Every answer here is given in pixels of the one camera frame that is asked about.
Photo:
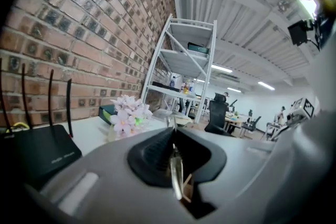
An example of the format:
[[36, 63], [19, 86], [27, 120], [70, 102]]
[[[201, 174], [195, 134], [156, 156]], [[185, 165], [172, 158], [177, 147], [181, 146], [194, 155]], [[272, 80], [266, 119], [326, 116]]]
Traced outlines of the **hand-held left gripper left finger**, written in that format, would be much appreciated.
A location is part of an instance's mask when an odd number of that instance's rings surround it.
[[51, 179], [41, 191], [25, 185], [47, 215], [46, 224], [183, 224], [184, 210], [171, 189], [151, 187], [128, 166], [132, 146], [160, 129], [107, 143]]

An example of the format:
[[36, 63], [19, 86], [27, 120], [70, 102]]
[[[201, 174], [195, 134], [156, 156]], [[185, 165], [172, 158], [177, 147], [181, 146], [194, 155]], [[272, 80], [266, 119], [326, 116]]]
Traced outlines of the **white metal shelving rack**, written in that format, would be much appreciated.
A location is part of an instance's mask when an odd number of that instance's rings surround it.
[[[151, 63], [146, 75], [144, 86], [141, 93], [141, 100], [146, 100], [150, 90], [157, 91], [174, 98], [186, 99], [192, 104], [198, 103], [197, 114], [194, 119], [198, 123], [206, 98], [206, 90], [211, 78], [212, 64], [215, 54], [217, 35], [217, 21], [212, 23], [202, 22], [198, 20], [174, 18], [170, 14], [162, 29], [157, 42], [155, 51], [152, 56]], [[187, 44], [192, 42], [199, 46], [209, 49], [209, 54], [190, 51]], [[166, 69], [171, 74], [179, 74], [190, 79], [203, 79], [203, 88], [201, 98], [198, 99], [194, 94], [184, 94], [174, 90], [166, 89], [153, 85], [153, 72], [157, 60], [160, 59]]]

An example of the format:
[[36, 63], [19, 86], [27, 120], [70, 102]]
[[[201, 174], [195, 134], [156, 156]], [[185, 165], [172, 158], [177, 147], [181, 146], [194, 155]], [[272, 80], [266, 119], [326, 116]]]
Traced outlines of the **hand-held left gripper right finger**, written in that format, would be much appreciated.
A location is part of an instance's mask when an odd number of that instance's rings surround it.
[[265, 218], [269, 194], [261, 182], [273, 142], [178, 128], [177, 148], [193, 177], [186, 208], [195, 218]]

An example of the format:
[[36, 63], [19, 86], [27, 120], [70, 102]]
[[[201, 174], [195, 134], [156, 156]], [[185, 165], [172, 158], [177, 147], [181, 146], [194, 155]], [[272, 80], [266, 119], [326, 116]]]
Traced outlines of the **black office chair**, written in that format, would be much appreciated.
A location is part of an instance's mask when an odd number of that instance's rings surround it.
[[209, 123], [204, 129], [205, 132], [231, 136], [224, 129], [227, 107], [226, 97], [222, 94], [215, 93], [215, 98], [209, 102]]

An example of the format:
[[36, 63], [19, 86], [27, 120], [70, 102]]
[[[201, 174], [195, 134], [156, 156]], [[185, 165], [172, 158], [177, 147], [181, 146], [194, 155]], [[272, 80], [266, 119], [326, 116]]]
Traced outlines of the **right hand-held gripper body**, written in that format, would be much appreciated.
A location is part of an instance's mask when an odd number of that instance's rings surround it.
[[313, 104], [305, 97], [295, 101], [291, 106], [287, 115], [286, 125], [291, 126], [293, 124], [300, 123], [304, 120], [309, 120], [314, 115]]

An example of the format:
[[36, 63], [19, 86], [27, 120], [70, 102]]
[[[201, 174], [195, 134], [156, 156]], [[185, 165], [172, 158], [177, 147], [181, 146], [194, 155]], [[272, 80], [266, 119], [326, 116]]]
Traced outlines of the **green and black box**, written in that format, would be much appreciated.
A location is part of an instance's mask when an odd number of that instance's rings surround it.
[[109, 125], [111, 125], [110, 122], [110, 118], [112, 115], [117, 115], [118, 112], [115, 109], [114, 104], [109, 104], [109, 105], [102, 105], [99, 107], [99, 114], [98, 116], [105, 121], [106, 123], [108, 123]]

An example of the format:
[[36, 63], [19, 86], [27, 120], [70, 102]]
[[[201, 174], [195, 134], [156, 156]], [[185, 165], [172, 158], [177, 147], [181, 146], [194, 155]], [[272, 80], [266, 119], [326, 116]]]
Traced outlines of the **black box on rack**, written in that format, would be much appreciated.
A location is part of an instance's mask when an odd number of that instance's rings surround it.
[[209, 54], [209, 49], [208, 48], [205, 48], [203, 46], [199, 46], [199, 45], [194, 44], [192, 42], [189, 42], [187, 44], [187, 48], [190, 51], [200, 52], [200, 53], [203, 53], [203, 54]]

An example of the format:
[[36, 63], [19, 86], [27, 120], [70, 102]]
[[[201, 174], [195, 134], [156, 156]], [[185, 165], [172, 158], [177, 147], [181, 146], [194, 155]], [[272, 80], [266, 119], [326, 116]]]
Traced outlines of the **pale pink flower bunch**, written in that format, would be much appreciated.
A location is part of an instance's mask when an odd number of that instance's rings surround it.
[[145, 131], [152, 117], [150, 106], [135, 96], [122, 95], [111, 100], [116, 114], [110, 115], [109, 137], [121, 140]]

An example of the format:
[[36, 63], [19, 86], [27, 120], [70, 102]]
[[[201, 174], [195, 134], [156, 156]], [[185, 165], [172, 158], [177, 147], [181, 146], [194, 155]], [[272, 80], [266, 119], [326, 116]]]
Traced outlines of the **long ceiling light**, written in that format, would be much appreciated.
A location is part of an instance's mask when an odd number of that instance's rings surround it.
[[233, 72], [232, 70], [230, 70], [228, 68], [221, 67], [221, 66], [212, 65], [211, 67], [215, 70], [219, 70], [219, 71], [222, 71], [222, 72], [227, 72], [227, 73], [232, 73]]
[[262, 86], [262, 87], [265, 87], [265, 88], [271, 90], [271, 91], [275, 91], [275, 88], [274, 88], [274, 87], [272, 87], [272, 86], [270, 86], [270, 85], [268, 85], [268, 84], [266, 84], [266, 83], [264, 83], [264, 82], [262, 82], [262, 81], [259, 81], [258, 84], [259, 84], [260, 86]]

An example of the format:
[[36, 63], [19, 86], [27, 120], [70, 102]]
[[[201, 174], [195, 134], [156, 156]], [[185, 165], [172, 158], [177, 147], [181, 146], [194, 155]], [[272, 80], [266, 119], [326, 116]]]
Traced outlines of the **black router with antennas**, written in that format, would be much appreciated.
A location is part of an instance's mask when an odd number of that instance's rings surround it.
[[0, 105], [6, 123], [6, 132], [0, 134], [0, 179], [6, 184], [26, 183], [41, 189], [58, 172], [82, 157], [73, 141], [70, 115], [71, 81], [67, 82], [66, 116], [68, 128], [53, 124], [48, 112], [49, 125], [33, 128], [26, 112], [27, 127], [14, 131], [10, 125], [2, 87], [2, 59], [0, 58]]

